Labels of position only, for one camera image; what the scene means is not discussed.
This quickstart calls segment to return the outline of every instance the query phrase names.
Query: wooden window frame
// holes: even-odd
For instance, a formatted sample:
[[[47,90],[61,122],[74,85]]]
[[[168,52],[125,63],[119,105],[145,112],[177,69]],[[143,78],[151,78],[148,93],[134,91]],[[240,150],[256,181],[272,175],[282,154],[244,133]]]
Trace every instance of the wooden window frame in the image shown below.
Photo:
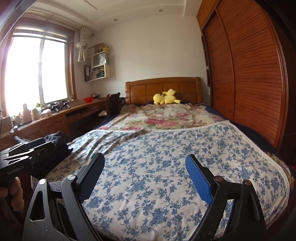
[[[76,94],[76,86],[75,86],[75,76],[74,76],[74,38],[75,38],[75,31],[69,28],[66,28],[64,26],[51,23],[48,21],[35,19],[35,18],[21,18],[17,21],[15,26],[18,23],[33,23],[33,24],[41,24],[43,26],[52,27],[55,29],[62,30],[64,32],[67,32],[70,34],[69,36],[69,42],[68,42],[68,48],[67,48],[67,64],[66,64],[66,72],[69,82],[69,89],[70,89],[70,96],[73,96],[73,99],[77,99]],[[6,102],[5,102],[5,71],[6,71],[6,62],[7,62],[7,55],[9,48],[12,43],[12,37],[13,37],[14,28],[12,28],[7,35],[7,43],[4,49],[4,55],[2,60],[2,66],[1,66],[1,76],[0,76],[0,97],[1,97],[1,107],[3,109],[2,114],[3,116],[7,116],[7,108],[6,108]]]

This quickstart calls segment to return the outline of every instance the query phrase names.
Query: wooden wardrobe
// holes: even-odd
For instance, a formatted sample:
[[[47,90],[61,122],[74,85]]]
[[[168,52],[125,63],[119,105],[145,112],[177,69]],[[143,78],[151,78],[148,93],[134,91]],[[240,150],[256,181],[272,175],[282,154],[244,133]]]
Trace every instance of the wooden wardrobe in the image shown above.
[[[293,48],[254,0],[210,3],[207,16],[200,17],[205,15],[201,7],[197,19],[210,72],[211,105],[259,132],[291,164],[296,155],[296,80],[287,62],[295,63]]]

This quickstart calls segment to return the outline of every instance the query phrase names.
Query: human hand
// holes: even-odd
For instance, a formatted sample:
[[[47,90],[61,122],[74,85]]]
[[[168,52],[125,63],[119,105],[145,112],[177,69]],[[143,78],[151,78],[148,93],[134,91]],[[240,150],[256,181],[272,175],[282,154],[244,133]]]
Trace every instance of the human hand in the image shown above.
[[[8,194],[8,189],[0,187],[0,198],[6,197]],[[10,194],[12,195],[11,206],[15,212],[19,212],[24,208],[25,202],[22,198],[23,191],[18,177],[10,187]]]

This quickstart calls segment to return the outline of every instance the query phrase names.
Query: stuffed animal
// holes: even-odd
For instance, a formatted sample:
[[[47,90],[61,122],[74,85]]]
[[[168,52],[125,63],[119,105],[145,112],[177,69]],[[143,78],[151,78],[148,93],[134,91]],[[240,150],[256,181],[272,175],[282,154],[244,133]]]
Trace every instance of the stuffed animal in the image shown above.
[[[165,98],[165,104],[173,104],[173,103],[177,103],[180,104],[180,100],[177,100],[176,97],[174,96],[174,94],[176,93],[176,91],[169,89],[168,92],[162,92]]]
[[[153,96],[153,101],[154,101],[154,104],[164,104],[165,97],[164,97],[164,95],[161,95],[161,94],[155,94]]]

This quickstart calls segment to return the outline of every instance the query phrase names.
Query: curtain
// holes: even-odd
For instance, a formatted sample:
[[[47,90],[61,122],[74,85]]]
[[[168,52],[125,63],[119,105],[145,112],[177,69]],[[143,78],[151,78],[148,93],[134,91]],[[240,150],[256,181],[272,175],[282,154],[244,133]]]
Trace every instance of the curtain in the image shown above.
[[[92,35],[92,32],[86,28],[82,27],[80,29],[80,42],[76,44],[76,47],[79,49],[79,54],[78,54],[78,62],[84,62],[85,61],[85,49],[88,46],[88,38]]]

